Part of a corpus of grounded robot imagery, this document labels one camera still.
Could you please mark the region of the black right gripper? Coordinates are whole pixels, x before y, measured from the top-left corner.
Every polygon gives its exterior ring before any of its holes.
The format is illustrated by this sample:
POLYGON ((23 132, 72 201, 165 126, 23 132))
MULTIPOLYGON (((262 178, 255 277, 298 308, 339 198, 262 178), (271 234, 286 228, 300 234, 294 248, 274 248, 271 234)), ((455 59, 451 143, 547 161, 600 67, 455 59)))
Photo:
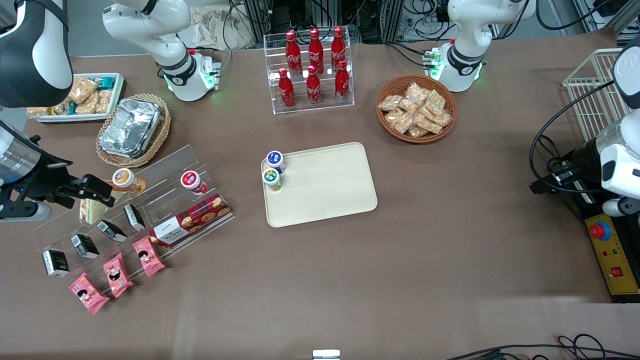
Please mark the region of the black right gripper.
POLYGON ((96 201, 108 208, 114 206, 113 188, 107 182, 92 174, 76 178, 69 173, 66 162, 56 161, 34 149, 30 155, 39 155, 39 158, 22 180, 23 200, 49 202, 66 209, 73 208, 76 199, 96 201))

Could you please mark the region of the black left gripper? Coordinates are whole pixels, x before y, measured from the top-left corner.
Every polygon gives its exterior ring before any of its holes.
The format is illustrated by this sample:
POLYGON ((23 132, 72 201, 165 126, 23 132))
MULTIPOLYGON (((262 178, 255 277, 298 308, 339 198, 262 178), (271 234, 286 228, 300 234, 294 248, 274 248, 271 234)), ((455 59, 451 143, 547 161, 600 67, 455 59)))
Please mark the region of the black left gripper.
POLYGON ((559 159, 560 167, 529 185, 533 194, 602 193, 601 156, 595 141, 587 141, 559 159))

